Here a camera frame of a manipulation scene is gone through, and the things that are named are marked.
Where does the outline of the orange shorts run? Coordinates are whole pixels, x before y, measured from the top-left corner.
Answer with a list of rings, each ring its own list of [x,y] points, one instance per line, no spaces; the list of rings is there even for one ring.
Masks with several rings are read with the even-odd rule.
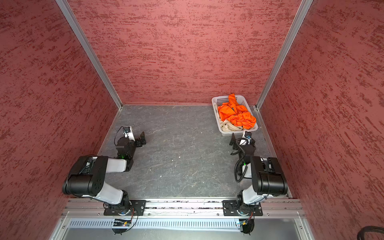
[[[237,127],[243,127],[243,130],[254,128],[257,122],[247,107],[237,102],[235,94],[229,95],[229,100],[218,106],[218,114],[221,121],[228,120]]]

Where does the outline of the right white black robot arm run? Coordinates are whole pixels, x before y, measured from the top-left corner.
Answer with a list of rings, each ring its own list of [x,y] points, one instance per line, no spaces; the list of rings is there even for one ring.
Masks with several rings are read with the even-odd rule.
[[[245,131],[240,138],[232,134],[230,146],[234,150],[231,155],[239,157],[234,167],[235,181],[252,181],[250,187],[237,195],[235,209],[238,215],[252,216],[262,201],[288,193],[288,183],[279,160],[256,156],[256,141],[251,132]]]

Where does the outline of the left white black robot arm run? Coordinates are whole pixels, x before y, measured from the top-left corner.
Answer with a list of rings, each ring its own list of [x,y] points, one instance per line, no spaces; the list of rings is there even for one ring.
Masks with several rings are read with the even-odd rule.
[[[105,182],[107,173],[129,172],[134,164],[137,148],[147,144],[145,133],[135,138],[130,127],[123,129],[123,136],[114,141],[117,157],[87,155],[74,163],[62,186],[65,195],[91,198],[102,202],[105,214],[126,216],[134,213],[128,193]]]

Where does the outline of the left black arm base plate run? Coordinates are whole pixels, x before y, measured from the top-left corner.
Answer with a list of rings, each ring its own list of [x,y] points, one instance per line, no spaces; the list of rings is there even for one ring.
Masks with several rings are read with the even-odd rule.
[[[146,207],[146,200],[129,200],[126,206],[104,203],[104,216],[142,216]]]

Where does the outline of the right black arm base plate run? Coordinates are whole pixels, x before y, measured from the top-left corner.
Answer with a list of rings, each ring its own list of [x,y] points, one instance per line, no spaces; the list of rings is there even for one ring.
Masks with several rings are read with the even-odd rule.
[[[261,204],[246,205],[238,204],[236,201],[224,200],[222,201],[224,216],[226,217],[260,217],[263,216]]]

